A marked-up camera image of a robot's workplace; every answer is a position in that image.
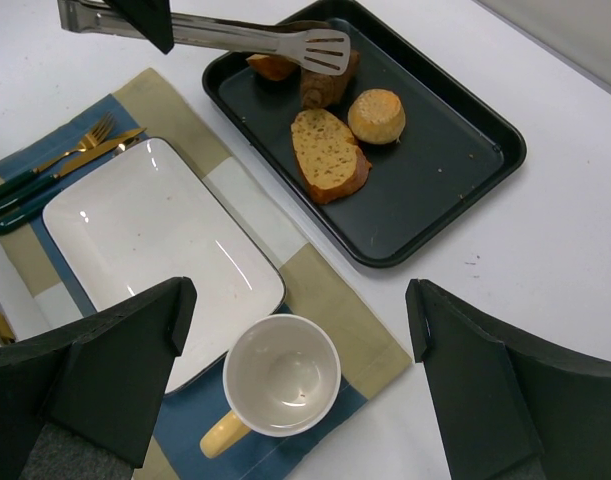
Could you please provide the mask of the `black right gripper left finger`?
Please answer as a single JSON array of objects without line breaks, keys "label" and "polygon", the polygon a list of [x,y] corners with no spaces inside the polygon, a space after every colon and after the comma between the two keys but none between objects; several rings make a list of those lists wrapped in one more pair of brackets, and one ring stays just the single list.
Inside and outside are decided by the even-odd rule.
[{"label": "black right gripper left finger", "polygon": [[170,278],[0,347],[0,479],[129,479],[144,464],[197,293]]}]

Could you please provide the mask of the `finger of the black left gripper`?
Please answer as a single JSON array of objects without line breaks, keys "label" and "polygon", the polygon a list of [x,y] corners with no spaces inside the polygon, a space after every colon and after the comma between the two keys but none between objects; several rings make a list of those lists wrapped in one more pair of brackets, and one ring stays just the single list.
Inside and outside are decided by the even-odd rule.
[{"label": "finger of the black left gripper", "polygon": [[106,0],[115,12],[162,53],[174,47],[169,0]]}]

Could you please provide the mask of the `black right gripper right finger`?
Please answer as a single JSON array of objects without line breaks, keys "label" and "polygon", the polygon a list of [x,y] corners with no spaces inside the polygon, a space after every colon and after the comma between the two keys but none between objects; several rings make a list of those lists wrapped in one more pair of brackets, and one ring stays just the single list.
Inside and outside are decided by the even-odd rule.
[{"label": "black right gripper right finger", "polygon": [[488,315],[429,280],[406,291],[454,479],[611,479],[611,362]]}]

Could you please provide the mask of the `metal kitchen tongs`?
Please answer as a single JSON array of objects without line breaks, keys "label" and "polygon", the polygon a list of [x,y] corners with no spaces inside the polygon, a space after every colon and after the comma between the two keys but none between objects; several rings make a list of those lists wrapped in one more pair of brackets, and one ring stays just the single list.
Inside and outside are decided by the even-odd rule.
[{"label": "metal kitchen tongs", "polygon": [[[147,40],[105,1],[59,1],[61,27],[74,33],[99,33]],[[351,52],[349,36],[318,21],[260,25],[171,11],[174,46],[281,56],[316,73],[341,75]],[[329,66],[315,64],[308,49],[314,41],[337,42],[340,55]]]}]

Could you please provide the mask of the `brown croissant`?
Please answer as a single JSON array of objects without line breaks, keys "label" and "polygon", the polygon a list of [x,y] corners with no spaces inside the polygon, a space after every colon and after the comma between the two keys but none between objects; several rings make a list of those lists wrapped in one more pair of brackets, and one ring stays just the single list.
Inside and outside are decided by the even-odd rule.
[{"label": "brown croissant", "polygon": [[[313,53],[317,65],[329,66],[332,57],[340,55],[337,42],[323,39],[316,40],[308,49]],[[348,65],[342,75],[321,74],[301,68],[300,98],[303,109],[324,109],[338,104],[344,92],[358,70],[360,54],[352,49],[347,56]]]}]

